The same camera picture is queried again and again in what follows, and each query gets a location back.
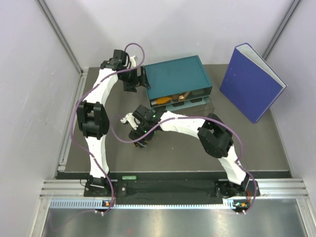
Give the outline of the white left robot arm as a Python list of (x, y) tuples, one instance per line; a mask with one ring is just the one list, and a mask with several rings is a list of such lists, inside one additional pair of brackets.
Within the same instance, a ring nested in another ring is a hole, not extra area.
[(137, 68), (134, 57), (130, 57), (127, 52), (116, 49), (109, 60), (101, 63), (94, 90), (88, 93), (77, 108), (79, 130), (90, 152), (90, 174), (84, 191), (86, 197), (109, 197), (112, 192), (112, 184), (106, 178), (109, 167), (105, 139), (110, 120), (104, 106), (118, 80), (123, 82), (123, 89), (128, 92), (136, 92), (139, 86), (150, 88), (144, 66)]

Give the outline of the green mascara tube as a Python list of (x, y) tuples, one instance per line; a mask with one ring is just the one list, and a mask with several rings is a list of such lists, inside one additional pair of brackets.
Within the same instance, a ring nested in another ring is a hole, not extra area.
[(124, 175), (122, 176), (122, 180), (136, 180), (137, 176), (136, 175)]

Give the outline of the teal drawer organizer box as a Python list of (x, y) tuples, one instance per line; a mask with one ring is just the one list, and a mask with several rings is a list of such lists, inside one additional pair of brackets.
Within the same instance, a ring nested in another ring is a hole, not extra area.
[(151, 88), (148, 100), (211, 87), (213, 84), (199, 56), (190, 56), (145, 66)]

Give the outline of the orange cosmetic tube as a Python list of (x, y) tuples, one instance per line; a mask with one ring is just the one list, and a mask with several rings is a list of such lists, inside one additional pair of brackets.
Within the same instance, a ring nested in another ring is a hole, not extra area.
[(157, 98), (157, 99), (152, 100), (151, 105), (161, 105), (161, 104), (168, 103), (171, 100), (172, 100), (172, 97), (170, 97), (170, 96), (161, 97), (161, 98)]

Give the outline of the black gold eyeshadow palette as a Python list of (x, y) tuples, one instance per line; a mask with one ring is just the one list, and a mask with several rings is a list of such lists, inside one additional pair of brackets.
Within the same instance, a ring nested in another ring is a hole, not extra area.
[(148, 143), (146, 141), (137, 141), (134, 142), (135, 147), (139, 147), (139, 148), (145, 148), (147, 147)]

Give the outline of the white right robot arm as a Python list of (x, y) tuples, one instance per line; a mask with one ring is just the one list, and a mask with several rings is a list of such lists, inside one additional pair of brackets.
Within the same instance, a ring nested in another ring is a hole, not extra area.
[(233, 142), (233, 132), (215, 115), (185, 116), (159, 109), (152, 111), (140, 105), (134, 112), (120, 119), (132, 129), (128, 137), (144, 148), (156, 131), (177, 132), (197, 138), (205, 152), (219, 160), (235, 195), (243, 195), (249, 188), (249, 175), (242, 168)]

